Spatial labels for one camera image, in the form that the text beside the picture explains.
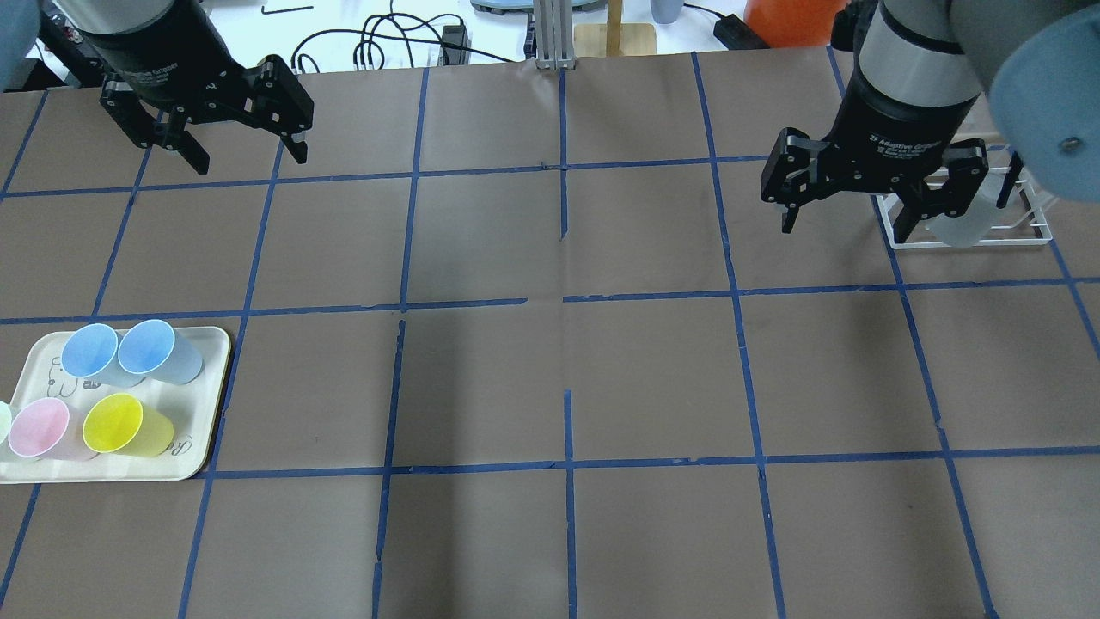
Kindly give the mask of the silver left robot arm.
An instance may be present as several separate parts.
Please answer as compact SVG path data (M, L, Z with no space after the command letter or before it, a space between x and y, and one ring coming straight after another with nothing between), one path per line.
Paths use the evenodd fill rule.
M234 121L307 161L314 98L278 55L237 63L197 1L59 1L58 10L98 52L100 106L134 145L175 152L205 174L209 154L188 126Z

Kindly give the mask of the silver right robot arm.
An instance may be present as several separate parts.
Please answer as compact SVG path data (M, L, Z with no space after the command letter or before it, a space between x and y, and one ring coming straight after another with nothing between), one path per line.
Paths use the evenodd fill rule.
M966 217L987 173L982 139L957 139L980 97L1020 169L1071 201L1097 201L1096 1L850 1L833 46L855 64L824 139L780 131L760 197L793 231L810 201L892 194L893 239Z

